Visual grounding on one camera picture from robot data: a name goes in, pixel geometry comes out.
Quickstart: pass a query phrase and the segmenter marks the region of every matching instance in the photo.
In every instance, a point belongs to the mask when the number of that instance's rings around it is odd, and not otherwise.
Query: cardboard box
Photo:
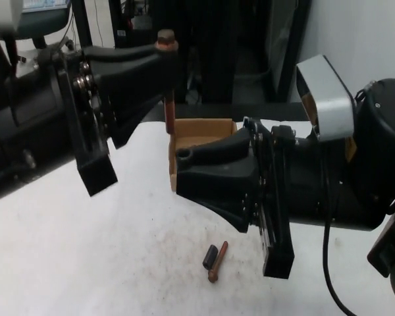
[[[182,118],[175,120],[175,131],[169,145],[170,182],[174,192],[177,185],[177,149],[221,140],[235,133],[237,125],[230,118]]]

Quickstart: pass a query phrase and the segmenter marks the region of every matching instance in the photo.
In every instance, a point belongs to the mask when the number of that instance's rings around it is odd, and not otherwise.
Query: black metal bracket
[[[294,262],[285,166],[295,142],[289,126],[271,133],[246,118],[230,137],[176,153],[178,195],[216,212],[239,232],[251,223],[259,226],[266,277],[288,278]]]
[[[117,176],[109,158],[107,138],[99,113],[99,100],[92,98],[90,105],[76,106],[72,81],[66,59],[62,53],[53,58],[57,78],[65,104],[68,129],[78,166],[78,172],[89,195],[106,189],[117,182]]]
[[[269,132],[260,121],[245,119],[253,134],[252,147],[259,163],[260,208],[257,225],[265,254],[263,275],[288,278],[294,262],[290,216],[286,197],[287,151],[296,143],[289,126],[274,126]]]

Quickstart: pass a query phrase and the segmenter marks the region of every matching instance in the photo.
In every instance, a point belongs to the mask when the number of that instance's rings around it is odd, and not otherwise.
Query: white table surface
[[[168,144],[163,123],[141,124],[112,150],[118,184],[93,198],[72,162],[0,200],[0,315],[341,315],[322,227],[292,224],[290,279],[262,277],[258,229],[240,234],[171,192]],[[358,315],[395,315],[389,280],[366,260],[380,231],[331,232],[332,281]],[[211,284],[201,263],[224,240]]]

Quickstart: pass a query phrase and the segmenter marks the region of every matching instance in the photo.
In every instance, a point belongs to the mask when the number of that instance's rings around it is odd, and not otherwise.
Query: metal bolt
[[[173,30],[160,30],[158,32],[158,44],[170,45],[174,44],[176,37]]]
[[[84,72],[89,72],[89,71],[90,71],[90,64],[88,64],[87,62],[82,63],[82,64],[81,64],[81,67],[82,67],[82,70],[83,70]]]
[[[208,280],[210,281],[210,283],[215,283],[216,281],[218,281],[219,268],[221,266],[221,263],[223,262],[227,248],[228,242],[224,242],[221,250],[219,251],[217,260],[213,264],[212,269],[208,272]]]
[[[91,74],[87,75],[85,77],[86,79],[86,85],[88,86],[89,89],[93,88],[93,76]]]
[[[79,89],[79,90],[85,89],[85,79],[84,79],[84,77],[81,76],[81,77],[75,78],[74,81],[73,81],[73,86],[76,89]]]
[[[23,155],[24,155],[25,162],[28,165],[28,167],[30,167],[31,169],[35,169],[37,167],[37,163],[35,162],[32,152],[27,149],[24,149]]]

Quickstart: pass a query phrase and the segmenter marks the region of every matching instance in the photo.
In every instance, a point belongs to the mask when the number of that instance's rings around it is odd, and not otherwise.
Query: screw
[[[89,72],[90,71],[90,64],[88,64],[87,62],[82,63],[82,70],[84,72]]]
[[[228,248],[228,242],[224,242],[223,246],[221,247],[221,250],[219,251],[217,260],[213,264],[212,269],[209,270],[208,272],[208,280],[210,281],[210,283],[215,283],[216,281],[218,281],[219,268],[221,266],[221,263],[223,262],[227,248]]]
[[[86,79],[86,84],[87,84],[88,88],[92,89],[93,88],[93,76],[89,74],[85,77],[85,79]]]
[[[24,149],[23,155],[28,167],[30,167],[31,169],[35,169],[37,167],[37,163],[35,162],[34,156],[32,155],[31,151]]]
[[[77,78],[73,81],[73,86],[74,86],[76,89],[83,90],[83,89],[85,88],[85,79],[84,79],[84,77],[83,77],[83,76],[77,77]]]

